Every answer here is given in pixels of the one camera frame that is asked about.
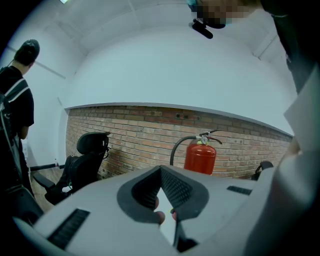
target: black office chair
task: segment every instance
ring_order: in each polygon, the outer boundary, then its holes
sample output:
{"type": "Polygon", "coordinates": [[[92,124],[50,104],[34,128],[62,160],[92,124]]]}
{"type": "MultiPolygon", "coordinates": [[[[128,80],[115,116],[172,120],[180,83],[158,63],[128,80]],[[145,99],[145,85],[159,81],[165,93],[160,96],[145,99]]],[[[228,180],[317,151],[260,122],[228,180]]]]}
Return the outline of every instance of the black office chair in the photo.
{"type": "Polygon", "coordinates": [[[82,135],[76,149],[82,156],[68,156],[62,176],[57,184],[39,172],[33,175],[37,183],[45,188],[45,198],[53,205],[61,202],[84,186],[97,181],[97,173],[108,149],[110,132],[89,132],[82,135]]]}
{"type": "Polygon", "coordinates": [[[269,161],[263,161],[260,163],[259,167],[255,170],[255,173],[251,176],[251,180],[253,181],[257,181],[259,179],[259,176],[261,174],[261,172],[264,170],[264,169],[267,169],[267,168],[271,168],[271,167],[274,167],[274,165],[272,164],[272,162],[269,162],[269,161]]]}

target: brick wall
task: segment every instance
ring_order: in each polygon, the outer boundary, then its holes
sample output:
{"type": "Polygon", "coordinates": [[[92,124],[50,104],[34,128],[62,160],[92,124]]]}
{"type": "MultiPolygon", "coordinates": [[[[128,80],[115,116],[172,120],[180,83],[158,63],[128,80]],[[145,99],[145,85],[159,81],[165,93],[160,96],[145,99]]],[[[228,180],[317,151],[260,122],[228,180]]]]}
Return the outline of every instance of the brick wall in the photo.
{"type": "MultiPolygon", "coordinates": [[[[79,155],[79,137],[88,132],[111,132],[112,149],[102,161],[100,179],[154,165],[168,165],[171,149],[182,137],[221,129],[210,142],[217,151],[212,175],[248,179],[261,161],[277,165],[291,137],[251,122],[178,108],[98,106],[71,109],[66,154],[79,155]]],[[[187,145],[175,153],[174,165],[183,168],[187,145]]]]}

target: white ceiling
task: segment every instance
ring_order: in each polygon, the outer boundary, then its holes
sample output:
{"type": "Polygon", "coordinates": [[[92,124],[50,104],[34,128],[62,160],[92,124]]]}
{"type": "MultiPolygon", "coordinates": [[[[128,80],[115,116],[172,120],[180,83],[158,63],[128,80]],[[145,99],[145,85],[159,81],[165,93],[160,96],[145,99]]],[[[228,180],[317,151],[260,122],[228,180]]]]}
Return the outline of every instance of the white ceiling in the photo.
{"type": "MultiPolygon", "coordinates": [[[[116,37],[149,28],[185,27],[193,19],[186,0],[45,0],[30,18],[53,35],[58,26],[85,55],[116,37]]],[[[292,84],[285,50],[268,13],[257,10],[223,29],[210,30],[246,45],[292,84]]]]}

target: dark hair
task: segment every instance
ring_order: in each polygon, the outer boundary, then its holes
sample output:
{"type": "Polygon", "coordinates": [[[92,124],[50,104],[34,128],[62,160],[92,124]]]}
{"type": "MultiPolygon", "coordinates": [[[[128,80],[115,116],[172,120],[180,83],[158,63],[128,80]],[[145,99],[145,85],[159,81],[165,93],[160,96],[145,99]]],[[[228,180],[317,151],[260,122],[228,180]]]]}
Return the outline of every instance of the dark hair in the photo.
{"type": "Polygon", "coordinates": [[[38,57],[40,45],[37,40],[30,39],[25,41],[14,55],[14,60],[22,65],[29,66],[38,57]]]}

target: chair headrest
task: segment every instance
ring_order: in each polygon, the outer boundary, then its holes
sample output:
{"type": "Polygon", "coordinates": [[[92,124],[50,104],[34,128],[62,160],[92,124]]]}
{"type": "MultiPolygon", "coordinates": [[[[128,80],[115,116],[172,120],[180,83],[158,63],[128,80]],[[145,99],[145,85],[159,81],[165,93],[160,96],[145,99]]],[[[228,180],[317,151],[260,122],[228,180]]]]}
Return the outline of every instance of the chair headrest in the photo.
{"type": "Polygon", "coordinates": [[[101,152],[106,149],[108,135],[110,135],[110,132],[88,132],[79,138],[76,149],[82,155],[90,152],[101,152]]]}

